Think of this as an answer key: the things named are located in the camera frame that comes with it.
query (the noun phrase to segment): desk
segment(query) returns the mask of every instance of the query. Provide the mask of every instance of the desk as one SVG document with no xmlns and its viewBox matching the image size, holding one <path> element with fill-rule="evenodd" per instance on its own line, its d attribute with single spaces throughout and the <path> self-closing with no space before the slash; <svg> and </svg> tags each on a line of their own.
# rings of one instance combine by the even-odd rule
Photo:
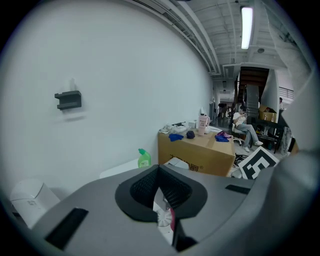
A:
<svg viewBox="0 0 320 256">
<path fill-rule="evenodd" d="M 268 126 L 270 128 L 274 128 L 277 129 L 279 131 L 279 136 L 275 136 L 274 134 L 272 136 L 265 136 L 265 135 L 259 135 L 257 134 L 257 137 L 259 138 L 259 140 L 267 140 L 267 141 L 271 141 L 271 142 L 276 142 L 275 148 L 274 148 L 274 154 L 276 153 L 277 149 L 280 146 L 282 137 L 284 135 L 284 130 L 285 127 L 281 124 L 278 124 L 276 122 L 271 122 L 271 121 L 266 121 L 266 120 L 261 120 L 261 119 L 257 119 L 257 118 L 252 118 L 251 119 L 251 123 L 253 128 L 256 130 L 257 129 L 257 125 L 261 125 L 261 126 Z"/>
</svg>

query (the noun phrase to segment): jeans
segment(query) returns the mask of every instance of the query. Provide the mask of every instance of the jeans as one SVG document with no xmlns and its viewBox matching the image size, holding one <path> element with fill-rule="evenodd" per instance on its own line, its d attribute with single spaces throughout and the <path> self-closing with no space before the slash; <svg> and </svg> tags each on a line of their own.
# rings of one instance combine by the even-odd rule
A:
<svg viewBox="0 0 320 256">
<path fill-rule="evenodd" d="M 251 137 L 253 139 L 253 143 L 256 143 L 259 141 L 258 136 L 256 134 L 255 129 L 251 124 L 238 124 L 236 127 L 239 131 L 246 132 L 245 134 L 245 141 L 244 141 L 244 147 L 248 147 Z"/>
</svg>

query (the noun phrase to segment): fluorescent light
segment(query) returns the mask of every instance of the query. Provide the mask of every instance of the fluorescent light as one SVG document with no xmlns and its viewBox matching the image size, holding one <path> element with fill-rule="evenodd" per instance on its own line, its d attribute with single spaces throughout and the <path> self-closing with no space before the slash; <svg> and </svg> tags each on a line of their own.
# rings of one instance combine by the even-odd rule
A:
<svg viewBox="0 0 320 256">
<path fill-rule="evenodd" d="M 241 9 L 242 15 L 242 49 L 248 49 L 250 44 L 252 22 L 253 22 L 253 9 L 250 7 L 243 7 Z"/>
</svg>

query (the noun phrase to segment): blue cloth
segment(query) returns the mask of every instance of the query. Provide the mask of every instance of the blue cloth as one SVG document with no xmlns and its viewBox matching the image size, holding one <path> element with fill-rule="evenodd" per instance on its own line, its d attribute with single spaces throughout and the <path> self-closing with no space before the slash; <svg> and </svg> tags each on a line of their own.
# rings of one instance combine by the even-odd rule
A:
<svg viewBox="0 0 320 256">
<path fill-rule="evenodd" d="M 170 141 L 175 142 L 177 140 L 182 140 L 183 136 L 180 134 L 170 134 L 169 135 Z"/>
<path fill-rule="evenodd" d="M 214 136 L 215 137 L 215 140 L 217 142 L 229 142 L 229 140 L 227 138 L 225 138 L 224 136 L 220 135 L 220 136 Z"/>
</svg>

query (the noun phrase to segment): railing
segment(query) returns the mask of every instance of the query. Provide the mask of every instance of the railing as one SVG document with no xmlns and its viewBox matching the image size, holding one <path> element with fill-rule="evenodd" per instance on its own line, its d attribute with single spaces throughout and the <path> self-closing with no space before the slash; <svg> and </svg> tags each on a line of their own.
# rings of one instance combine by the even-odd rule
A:
<svg viewBox="0 0 320 256">
<path fill-rule="evenodd" d="M 280 97 L 285 97 L 291 100 L 295 99 L 295 92 L 287 88 L 279 87 L 279 95 Z"/>
</svg>

